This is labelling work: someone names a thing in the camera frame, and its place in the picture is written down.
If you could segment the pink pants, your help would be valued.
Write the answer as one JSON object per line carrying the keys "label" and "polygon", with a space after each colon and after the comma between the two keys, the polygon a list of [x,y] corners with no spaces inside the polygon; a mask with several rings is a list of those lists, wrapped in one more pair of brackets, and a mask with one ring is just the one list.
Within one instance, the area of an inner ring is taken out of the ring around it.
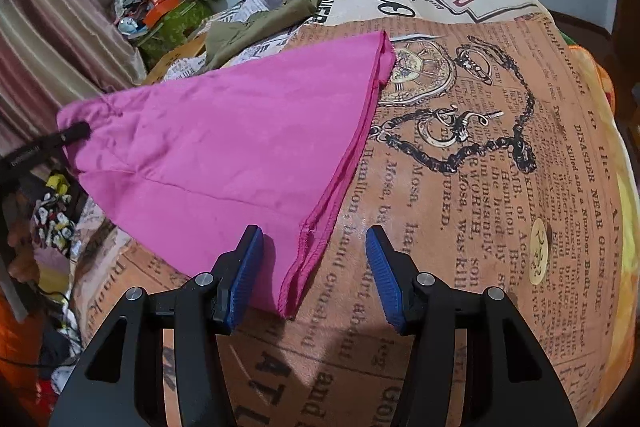
{"label": "pink pants", "polygon": [[66,150],[104,215],[182,274],[265,234],[255,308],[292,317],[326,251],[395,53],[383,31],[79,101]]}

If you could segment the striped pink curtain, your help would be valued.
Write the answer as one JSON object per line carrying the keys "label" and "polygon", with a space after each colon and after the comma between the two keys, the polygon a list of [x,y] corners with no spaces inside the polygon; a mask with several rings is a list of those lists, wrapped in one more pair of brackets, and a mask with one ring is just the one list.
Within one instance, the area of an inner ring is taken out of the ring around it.
{"label": "striped pink curtain", "polygon": [[137,86],[139,52],[115,0],[1,0],[1,150],[56,129],[65,105]]}

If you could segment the wooden lap desk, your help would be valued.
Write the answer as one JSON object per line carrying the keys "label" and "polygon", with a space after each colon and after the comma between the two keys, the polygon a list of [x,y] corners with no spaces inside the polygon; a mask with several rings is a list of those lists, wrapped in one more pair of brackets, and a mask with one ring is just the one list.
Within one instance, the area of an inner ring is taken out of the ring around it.
{"label": "wooden lap desk", "polygon": [[145,77],[145,80],[142,81],[143,86],[160,82],[175,61],[182,60],[183,58],[197,57],[203,54],[205,52],[205,40],[205,34],[198,35],[191,41],[183,43],[181,46],[177,46],[172,51],[163,55],[151,69],[151,72]]}

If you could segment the orange box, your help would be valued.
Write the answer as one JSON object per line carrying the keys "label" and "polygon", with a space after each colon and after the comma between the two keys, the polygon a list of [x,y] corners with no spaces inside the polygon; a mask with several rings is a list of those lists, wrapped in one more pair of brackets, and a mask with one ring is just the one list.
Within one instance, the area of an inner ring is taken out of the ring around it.
{"label": "orange box", "polygon": [[146,13],[143,23],[147,28],[152,28],[164,15],[175,9],[182,0],[163,0]]}

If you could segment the olive green pants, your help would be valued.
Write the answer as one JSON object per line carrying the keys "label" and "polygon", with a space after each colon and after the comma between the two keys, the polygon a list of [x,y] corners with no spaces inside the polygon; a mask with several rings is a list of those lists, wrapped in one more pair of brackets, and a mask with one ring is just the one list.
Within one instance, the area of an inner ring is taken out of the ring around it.
{"label": "olive green pants", "polygon": [[252,14],[245,22],[213,22],[205,39],[204,72],[221,68],[254,43],[300,25],[318,10],[321,0],[283,0],[274,10]]}

